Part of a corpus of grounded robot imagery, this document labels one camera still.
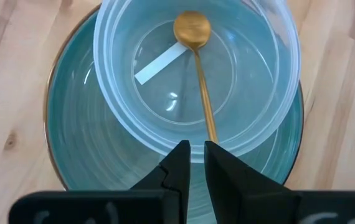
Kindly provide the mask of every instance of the plastic bowl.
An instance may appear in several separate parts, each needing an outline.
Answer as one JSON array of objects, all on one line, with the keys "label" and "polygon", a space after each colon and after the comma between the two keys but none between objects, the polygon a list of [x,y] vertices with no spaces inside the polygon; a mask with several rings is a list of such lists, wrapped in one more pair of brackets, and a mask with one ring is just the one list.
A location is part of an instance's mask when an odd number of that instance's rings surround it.
[{"label": "plastic bowl", "polygon": [[211,22],[200,55],[219,144],[240,156],[277,129],[298,87],[300,48],[284,1],[104,1],[93,41],[100,88],[118,121],[145,146],[166,155],[188,139],[192,161],[201,161],[208,137],[192,53],[144,84],[135,79],[176,43],[173,20],[186,10]]}]

